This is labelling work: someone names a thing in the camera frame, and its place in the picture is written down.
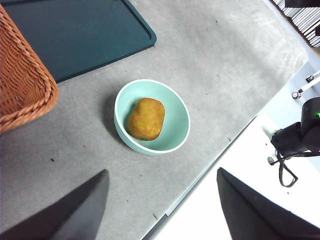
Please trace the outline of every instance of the dark green tray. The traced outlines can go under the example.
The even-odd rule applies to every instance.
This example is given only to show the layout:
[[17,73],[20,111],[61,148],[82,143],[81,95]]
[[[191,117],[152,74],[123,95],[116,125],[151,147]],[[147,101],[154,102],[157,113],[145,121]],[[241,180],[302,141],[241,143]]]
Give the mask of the dark green tray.
[[128,0],[2,0],[59,83],[138,53],[156,34]]

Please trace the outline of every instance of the gray countertop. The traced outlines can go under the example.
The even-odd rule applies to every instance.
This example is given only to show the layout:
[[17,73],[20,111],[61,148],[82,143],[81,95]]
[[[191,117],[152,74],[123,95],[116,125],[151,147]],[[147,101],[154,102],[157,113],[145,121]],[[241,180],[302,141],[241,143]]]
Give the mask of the gray countertop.
[[[132,4],[155,47],[60,83],[51,112],[0,136],[1,231],[107,169],[97,240],[141,239],[307,60],[261,0]],[[114,101],[136,79],[163,82],[185,101],[191,131],[177,151],[143,155],[118,137]]]

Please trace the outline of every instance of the mint green bowl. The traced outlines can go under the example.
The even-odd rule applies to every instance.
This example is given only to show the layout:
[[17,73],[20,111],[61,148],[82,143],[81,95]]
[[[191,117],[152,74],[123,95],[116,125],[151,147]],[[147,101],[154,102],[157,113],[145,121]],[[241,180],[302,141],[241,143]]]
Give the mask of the mint green bowl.
[[[165,116],[160,135],[152,141],[135,139],[127,128],[128,116],[141,98],[162,102]],[[149,79],[129,82],[118,93],[114,104],[114,125],[120,138],[143,154],[166,154],[180,148],[190,132],[190,116],[181,97],[167,85]]]

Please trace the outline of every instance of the orange wicker basket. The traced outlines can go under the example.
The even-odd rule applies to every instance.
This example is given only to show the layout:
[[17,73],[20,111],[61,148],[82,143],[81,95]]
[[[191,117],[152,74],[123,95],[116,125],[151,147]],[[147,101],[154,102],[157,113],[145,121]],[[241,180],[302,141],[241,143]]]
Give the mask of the orange wicker basket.
[[58,86],[0,6],[0,133],[49,112],[57,103]]

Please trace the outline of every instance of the brown potato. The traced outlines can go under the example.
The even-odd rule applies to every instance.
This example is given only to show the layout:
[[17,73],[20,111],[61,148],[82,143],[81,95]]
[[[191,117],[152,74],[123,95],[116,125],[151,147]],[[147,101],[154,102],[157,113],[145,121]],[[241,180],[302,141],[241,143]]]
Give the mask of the brown potato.
[[154,140],[162,130],[164,118],[165,107],[160,101],[148,97],[141,98],[129,116],[129,132],[139,140]]

